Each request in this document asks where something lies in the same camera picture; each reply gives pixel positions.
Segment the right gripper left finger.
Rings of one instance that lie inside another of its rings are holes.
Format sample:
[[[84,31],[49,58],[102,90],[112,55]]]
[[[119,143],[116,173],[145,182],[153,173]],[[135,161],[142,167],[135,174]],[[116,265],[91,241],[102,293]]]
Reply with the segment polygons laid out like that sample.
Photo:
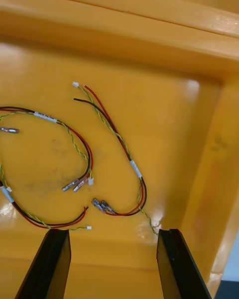
[[[68,230],[49,230],[16,294],[17,299],[62,299],[71,263]]]

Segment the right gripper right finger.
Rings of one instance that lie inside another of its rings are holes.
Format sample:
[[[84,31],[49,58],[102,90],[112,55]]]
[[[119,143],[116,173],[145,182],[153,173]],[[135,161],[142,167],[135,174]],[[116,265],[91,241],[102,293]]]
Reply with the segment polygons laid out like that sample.
[[[159,230],[156,258],[165,299],[211,298],[178,229]]]

